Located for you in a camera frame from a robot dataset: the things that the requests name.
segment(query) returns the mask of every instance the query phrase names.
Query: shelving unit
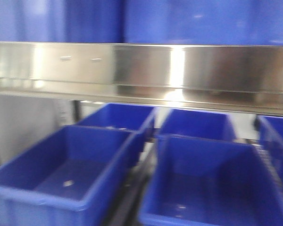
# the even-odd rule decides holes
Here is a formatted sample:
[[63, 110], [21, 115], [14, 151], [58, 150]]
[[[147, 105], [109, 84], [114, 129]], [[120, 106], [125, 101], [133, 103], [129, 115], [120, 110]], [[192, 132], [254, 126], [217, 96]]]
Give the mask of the shelving unit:
[[[283, 47], [0, 42], [0, 94], [283, 115]], [[154, 148], [102, 226], [139, 225]]]

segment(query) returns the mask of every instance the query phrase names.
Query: shelf lip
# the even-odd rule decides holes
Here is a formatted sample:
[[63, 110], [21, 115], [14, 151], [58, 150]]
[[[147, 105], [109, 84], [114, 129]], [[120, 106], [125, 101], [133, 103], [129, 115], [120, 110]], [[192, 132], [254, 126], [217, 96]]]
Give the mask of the shelf lip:
[[283, 115], [283, 46], [0, 42], [0, 94]]
[[101, 43], [101, 42], [33, 42], [33, 41], [0, 41], [0, 45], [9, 44], [9, 45], [98, 45], [98, 46], [121, 46], [121, 47], [182, 47], [182, 48], [194, 48], [194, 47], [214, 47], [214, 48], [283, 48], [281, 45], [213, 45], [213, 44], [153, 44], [153, 43]]

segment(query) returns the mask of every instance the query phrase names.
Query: blue plastic bin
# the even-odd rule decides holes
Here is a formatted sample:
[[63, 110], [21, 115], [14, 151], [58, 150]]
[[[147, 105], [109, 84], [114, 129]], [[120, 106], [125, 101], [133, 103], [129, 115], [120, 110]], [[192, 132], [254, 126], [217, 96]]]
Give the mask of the blue plastic bin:
[[68, 126], [0, 166], [0, 226], [98, 226], [135, 142], [130, 132]]
[[271, 162], [283, 182], [283, 117], [259, 116], [260, 144], [269, 151]]
[[253, 0], [128, 0], [125, 42], [248, 44]]
[[106, 104], [98, 111], [77, 123], [79, 126], [107, 128], [136, 132], [142, 145], [131, 155], [130, 165], [134, 166], [143, 151], [143, 144], [153, 135], [156, 108], [143, 105]]
[[252, 44], [283, 46], [283, 0], [257, 1]]
[[0, 0], [0, 41], [121, 42], [122, 0]]
[[230, 115], [205, 111], [172, 109], [155, 134], [158, 151], [161, 142], [169, 135], [233, 141], [236, 134]]
[[139, 220], [147, 226], [283, 226], [283, 197], [251, 145], [171, 137]]

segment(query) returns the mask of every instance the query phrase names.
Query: storage bin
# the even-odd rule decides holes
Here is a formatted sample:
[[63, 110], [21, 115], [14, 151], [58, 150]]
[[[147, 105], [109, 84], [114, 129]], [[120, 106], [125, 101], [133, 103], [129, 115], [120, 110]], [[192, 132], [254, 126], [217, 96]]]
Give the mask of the storage bin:
[[0, 0], [0, 41], [121, 42], [122, 0]]
[[248, 44], [253, 0], [128, 0], [125, 42]]
[[122, 42], [122, 0], [65, 1], [67, 41]]
[[160, 143], [168, 135], [223, 141], [236, 139], [230, 115], [182, 109], [172, 109], [155, 134], [158, 139], [158, 151]]
[[65, 127], [0, 166], [0, 226], [98, 226], [136, 136]]
[[257, 2], [252, 44], [283, 46], [283, 0]]
[[[98, 111], [77, 123], [79, 126], [101, 127], [130, 132], [137, 132], [142, 144], [153, 134], [156, 108], [142, 105], [126, 105], [109, 103]], [[139, 160], [143, 145], [131, 155], [131, 166]]]
[[259, 116], [259, 143], [271, 156], [271, 162], [283, 182], [283, 117]]
[[139, 220], [147, 226], [283, 226], [283, 197], [251, 145], [171, 137]]

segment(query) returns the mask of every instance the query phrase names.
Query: white wall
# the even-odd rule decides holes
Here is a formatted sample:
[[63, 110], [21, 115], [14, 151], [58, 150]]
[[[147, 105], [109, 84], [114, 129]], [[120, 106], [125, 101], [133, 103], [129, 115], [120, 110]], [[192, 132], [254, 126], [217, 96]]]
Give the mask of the white wall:
[[0, 96], [0, 164], [67, 124], [70, 114], [68, 101]]

